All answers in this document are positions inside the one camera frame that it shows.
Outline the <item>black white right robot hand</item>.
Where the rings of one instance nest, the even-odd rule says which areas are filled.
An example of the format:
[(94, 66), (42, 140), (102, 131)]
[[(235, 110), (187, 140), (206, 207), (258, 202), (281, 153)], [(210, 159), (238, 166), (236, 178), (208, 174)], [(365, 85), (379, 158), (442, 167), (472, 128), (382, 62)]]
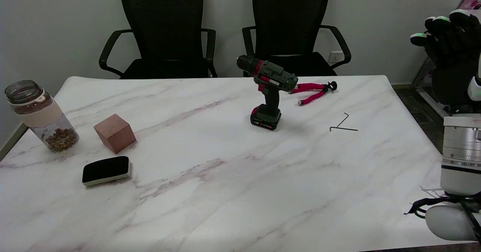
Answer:
[(432, 90), (449, 115), (480, 113), (481, 25), (469, 11), (428, 17), (425, 31), (410, 36), (434, 62)]

